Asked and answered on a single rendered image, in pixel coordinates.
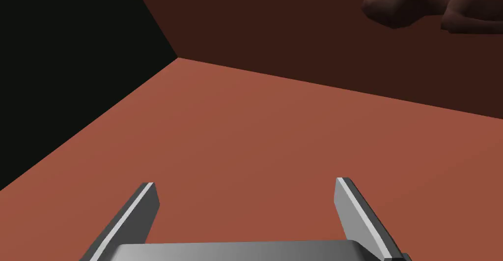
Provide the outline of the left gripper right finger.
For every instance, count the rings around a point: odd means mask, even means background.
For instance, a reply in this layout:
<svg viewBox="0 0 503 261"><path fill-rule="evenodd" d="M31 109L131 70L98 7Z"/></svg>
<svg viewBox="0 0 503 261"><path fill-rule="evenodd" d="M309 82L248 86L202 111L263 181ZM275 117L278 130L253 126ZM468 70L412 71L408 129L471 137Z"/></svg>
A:
<svg viewBox="0 0 503 261"><path fill-rule="evenodd" d="M350 178L336 179L334 204L346 239L359 243L379 261L412 261Z"/></svg>

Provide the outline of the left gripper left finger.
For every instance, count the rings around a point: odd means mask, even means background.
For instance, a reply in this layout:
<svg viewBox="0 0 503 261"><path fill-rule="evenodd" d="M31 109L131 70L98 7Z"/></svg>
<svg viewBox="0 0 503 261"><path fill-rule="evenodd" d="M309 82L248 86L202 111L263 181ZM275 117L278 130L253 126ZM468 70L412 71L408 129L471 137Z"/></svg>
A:
<svg viewBox="0 0 503 261"><path fill-rule="evenodd" d="M80 261L111 261L123 244L144 244L160 207L154 182L142 183Z"/></svg>

